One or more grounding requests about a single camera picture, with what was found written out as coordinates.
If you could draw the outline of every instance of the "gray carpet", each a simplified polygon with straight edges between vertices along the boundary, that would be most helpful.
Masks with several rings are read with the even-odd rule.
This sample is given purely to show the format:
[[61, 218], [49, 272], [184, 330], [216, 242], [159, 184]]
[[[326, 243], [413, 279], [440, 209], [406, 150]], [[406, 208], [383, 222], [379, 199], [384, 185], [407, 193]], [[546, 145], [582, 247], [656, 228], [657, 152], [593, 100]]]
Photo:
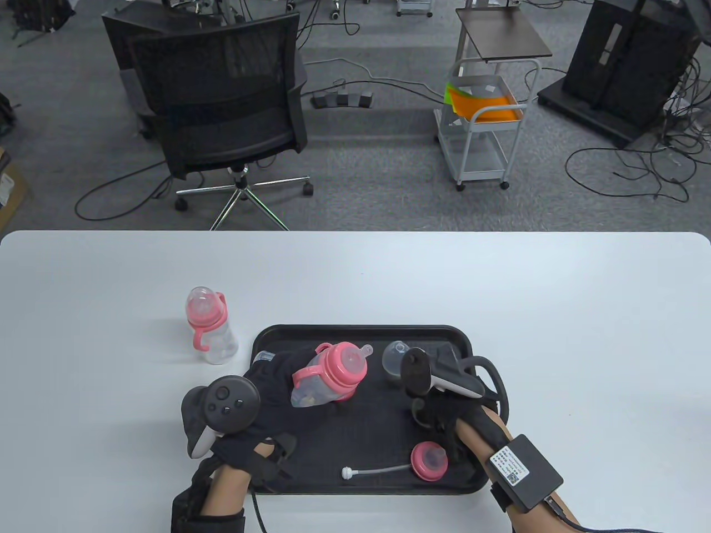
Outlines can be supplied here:
[[[304, 60], [342, 56], [366, 64], [375, 75], [425, 81], [442, 90], [459, 34], [454, 13], [459, 4], [440, 1], [433, 18], [398, 18], [393, 0], [368, 5], [351, 0], [346, 15], [348, 21], [362, 24], [360, 32], [347, 36], [342, 26], [315, 27], [303, 49]], [[222, 195], [194, 198], [187, 212], [176, 212], [169, 195], [110, 222], [85, 222], [74, 215], [74, 202], [89, 188], [162, 159], [160, 147], [136, 133], [100, 18], [111, 5], [81, 0], [77, 15], [64, 28], [22, 48], [10, 41], [9, 12], [0, 11], [4, 17], [0, 90], [21, 104], [18, 126], [0, 144], [14, 155], [33, 191], [7, 228], [10, 231], [199, 230], [210, 226], [226, 200]], [[311, 2], [300, 6], [305, 18]], [[280, 12], [284, 4], [250, 0], [250, 8], [255, 16], [265, 16]], [[565, 69], [589, 8], [568, 2], [552, 11], [523, 9], [554, 52], [544, 64]], [[317, 20], [328, 22], [328, 11], [324, 2]], [[707, 51], [700, 50], [700, 61], [711, 65], [704, 54]], [[308, 89], [328, 86], [338, 78], [365, 77], [344, 63], [307, 69]], [[525, 94], [524, 72], [511, 68], [506, 74], [517, 95]], [[704, 69], [703, 77], [708, 78], [708, 72]], [[545, 72], [543, 82], [558, 76]], [[256, 181], [306, 173], [313, 177], [313, 198], [301, 197], [299, 187], [261, 193], [293, 230], [696, 231], [711, 236], [709, 168], [702, 166], [688, 183], [687, 204], [661, 198], [603, 198], [575, 185], [563, 163], [575, 149], [608, 144], [534, 104], [511, 188], [502, 191], [495, 183], [478, 183], [458, 193], [432, 141], [435, 104], [389, 87], [370, 88], [375, 93], [370, 110], [315, 111], [304, 100], [308, 148], [299, 155], [282, 154], [267, 169], [252, 169], [250, 176]], [[681, 158], [662, 154], [658, 161], [669, 176], [682, 178], [687, 172], [688, 162]], [[627, 183], [611, 177], [610, 170], [621, 171], [611, 154], [582, 154], [573, 168], [586, 183], [608, 192], [645, 192], [656, 186], [652, 178]], [[166, 174], [158, 168], [108, 188], [86, 202], [84, 213], [106, 216], [129, 208]], [[227, 182], [225, 172], [208, 174], [209, 185]], [[188, 178], [188, 185], [196, 183], [197, 176]], [[246, 202], [223, 227], [273, 229]]]

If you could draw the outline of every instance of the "black bag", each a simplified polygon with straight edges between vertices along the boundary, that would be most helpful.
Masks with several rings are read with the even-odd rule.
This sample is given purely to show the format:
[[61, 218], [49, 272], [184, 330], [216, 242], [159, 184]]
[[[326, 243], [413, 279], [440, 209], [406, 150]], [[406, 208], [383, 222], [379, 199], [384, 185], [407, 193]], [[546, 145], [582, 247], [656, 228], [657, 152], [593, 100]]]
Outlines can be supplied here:
[[15, 111], [12, 110], [10, 100], [0, 92], [0, 135], [10, 131], [15, 121]]
[[75, 14], [69, 0], [8, 0], [7, 5], [21, 30], [58, 30]]

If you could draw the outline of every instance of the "hand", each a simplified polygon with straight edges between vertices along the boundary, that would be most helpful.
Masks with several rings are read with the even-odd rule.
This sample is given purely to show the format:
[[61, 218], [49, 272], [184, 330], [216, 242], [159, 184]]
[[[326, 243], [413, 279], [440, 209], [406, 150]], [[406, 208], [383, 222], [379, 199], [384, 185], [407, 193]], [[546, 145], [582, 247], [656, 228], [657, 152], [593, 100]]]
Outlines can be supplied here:
[[298, 436], [321, 425], [334, 409], [332, 404], [293, 407], [292, 375], [304, 368], [316, 353], [313, 350], [282, 352], [271, 361], [257, 361], [245, 373], [260, 392], [260, 411], [244, 431], [219, 438], [212, 447], [214, 454], [238, 470], [246, 470], [252, 451], [267, 438], [282, 433]]
[[461, 446], [464, 444], [481, 462], [482, 457], [486, 460], [511, 440], [508, 429], [492, 408], [496, 409], [496, 402], [491, 399], [472, 399], [433, 389], [424, 398], [418, 418], [443, 435], [450, 458], [456, 461], [467, 456]]

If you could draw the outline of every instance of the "label sticker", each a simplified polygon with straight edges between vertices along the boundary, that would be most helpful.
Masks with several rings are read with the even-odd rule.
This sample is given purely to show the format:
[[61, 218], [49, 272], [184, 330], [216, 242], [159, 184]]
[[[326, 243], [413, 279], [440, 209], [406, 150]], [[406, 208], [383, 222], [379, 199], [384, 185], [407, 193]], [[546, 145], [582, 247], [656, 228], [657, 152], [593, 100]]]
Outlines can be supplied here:
[[504, 446], [491, 456], [491, 464], [506, 478], [512, 487], [518, 485], [530, 472], [508, 446]]
[[10, 201], [10, 194], [15, 187], [15, 180], [7, 174], [0, 176], [0, 207], [7, 205]]

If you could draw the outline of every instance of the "vr controller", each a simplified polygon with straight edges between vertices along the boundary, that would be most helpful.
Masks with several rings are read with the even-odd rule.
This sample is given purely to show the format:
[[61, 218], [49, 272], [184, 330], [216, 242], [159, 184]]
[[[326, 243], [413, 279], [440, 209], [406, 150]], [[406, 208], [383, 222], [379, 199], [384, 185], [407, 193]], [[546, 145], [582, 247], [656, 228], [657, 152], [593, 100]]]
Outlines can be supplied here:
[[[489, 389], [476, 375], [476, 367], [483, 368], [491, 378], [494, 389]], [[478, 355], [460, 359], [450, 344], [430, 355], [422, 348], [410, 348], [400, 362], [400, 379], [405, 391], [416, 400], [413, 414], [431, 389], [451, 391], [467, 398], [484, 398], [498, 402], [499, 416], [508, 421], [508, 397], [503, 380], [493, 363]]]
[[188, 391], [181, 404], [188, 455], [204, 456], [215, 440], [246, 429], [260, 410], [260, 393], [246, 377], [224, 376]]

